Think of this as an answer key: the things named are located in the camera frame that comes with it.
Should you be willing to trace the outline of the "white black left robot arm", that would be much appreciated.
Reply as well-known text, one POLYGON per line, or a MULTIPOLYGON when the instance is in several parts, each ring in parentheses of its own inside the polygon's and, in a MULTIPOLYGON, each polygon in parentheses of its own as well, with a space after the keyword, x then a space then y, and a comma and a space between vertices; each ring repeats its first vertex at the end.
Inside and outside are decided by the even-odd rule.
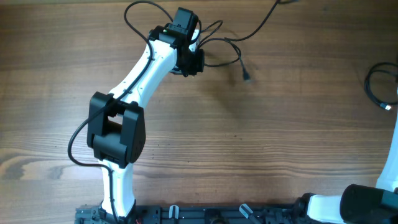
POLYGON ((196 75, 204 68, 204 51, 197 48, 201 24, 188 9, 178 8, 172 22, 149 32, 145 52, 127 77, 109 93, 96 92, 89 106, 87 145, 104 175, 103 220, 128 223, 136 199, 133 164, 144 148, 144 109, 168 73, 196 75))

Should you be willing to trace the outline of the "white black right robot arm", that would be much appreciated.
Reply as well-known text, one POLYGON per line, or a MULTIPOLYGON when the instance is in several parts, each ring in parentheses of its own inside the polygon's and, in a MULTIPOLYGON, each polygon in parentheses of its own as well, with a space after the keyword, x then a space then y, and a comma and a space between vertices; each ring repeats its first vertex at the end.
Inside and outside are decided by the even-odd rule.
POLYGON ((305 216, 318 223, 397 223, 397 127, 375 187, 351 184, 342 195, 311 195, 305 216))

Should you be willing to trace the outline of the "black USB cable gold plug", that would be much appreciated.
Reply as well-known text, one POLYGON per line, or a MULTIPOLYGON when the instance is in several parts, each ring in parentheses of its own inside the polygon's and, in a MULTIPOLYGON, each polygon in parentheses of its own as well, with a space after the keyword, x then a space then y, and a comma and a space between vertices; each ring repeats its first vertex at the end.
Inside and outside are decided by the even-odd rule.
POLYGON ((387 91, 392 86, 397 89, 397 62, 379 62, 374 64, 364 78, 363 88, 366 96, 380 108, 390 111, 397 107, 397 99, 387 99, 387 91))

